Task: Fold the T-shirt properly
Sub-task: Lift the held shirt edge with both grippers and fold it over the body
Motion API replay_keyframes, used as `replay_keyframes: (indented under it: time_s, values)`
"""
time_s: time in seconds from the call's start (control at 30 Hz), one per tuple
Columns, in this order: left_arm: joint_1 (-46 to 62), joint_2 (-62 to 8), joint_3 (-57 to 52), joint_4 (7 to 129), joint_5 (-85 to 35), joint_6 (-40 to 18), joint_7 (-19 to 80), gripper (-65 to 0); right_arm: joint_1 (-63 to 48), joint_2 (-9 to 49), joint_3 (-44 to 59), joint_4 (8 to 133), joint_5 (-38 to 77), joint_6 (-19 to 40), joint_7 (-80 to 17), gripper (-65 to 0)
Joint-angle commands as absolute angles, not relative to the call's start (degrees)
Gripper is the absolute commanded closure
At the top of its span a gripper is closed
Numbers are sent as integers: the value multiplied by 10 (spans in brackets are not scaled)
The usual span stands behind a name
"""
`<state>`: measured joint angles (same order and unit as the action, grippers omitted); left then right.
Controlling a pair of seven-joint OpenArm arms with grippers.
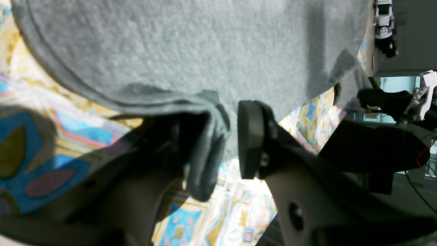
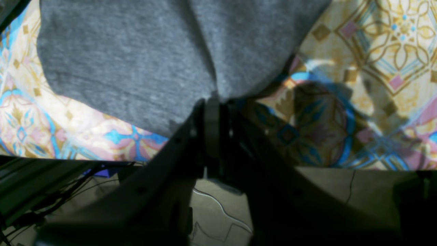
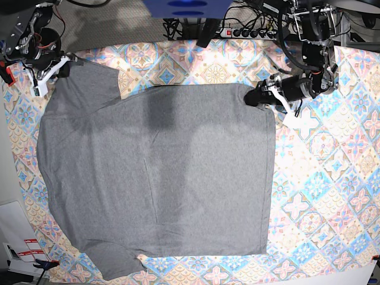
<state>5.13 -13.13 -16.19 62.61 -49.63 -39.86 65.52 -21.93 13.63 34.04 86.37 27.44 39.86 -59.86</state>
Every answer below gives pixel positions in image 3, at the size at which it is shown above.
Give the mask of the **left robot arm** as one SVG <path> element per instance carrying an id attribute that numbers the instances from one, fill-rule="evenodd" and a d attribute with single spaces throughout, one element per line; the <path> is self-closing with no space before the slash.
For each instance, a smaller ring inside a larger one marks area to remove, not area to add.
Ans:
<path id="1" fill-rule="evenodd" d="M 280 105 L 275 92 L 291 103 L 332 93 L 338 87 L 333 41 L 337 35 L 334 8 L 327 1 L 276 1 L 274 6 L 278 10 L 277 41 L 300 73 L 282 78 L 286 71 L 279 71 L 247 92 L 244 102 L 249 106 Z M 292 55 L 286 46 L 286 24 L 296 27 L 302 47 L 299 56 Z"/>

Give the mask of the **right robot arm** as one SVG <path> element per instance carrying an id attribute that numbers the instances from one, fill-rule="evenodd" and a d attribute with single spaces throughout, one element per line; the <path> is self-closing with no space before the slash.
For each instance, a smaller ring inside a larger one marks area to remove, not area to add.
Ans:
<path id="1" fill-rule="evenodd" d="M 36 70 L 33 78 L 41 80 L 49 71 L 67 77 L 68 68 L 58 64 L 77 57 L 62 50 L 62 33 L 48 28 L 58 13 L 61 1 L 1 1 L 1 78 L 9 86 L 15 83 L 10 65 L 22 63 Z"/>

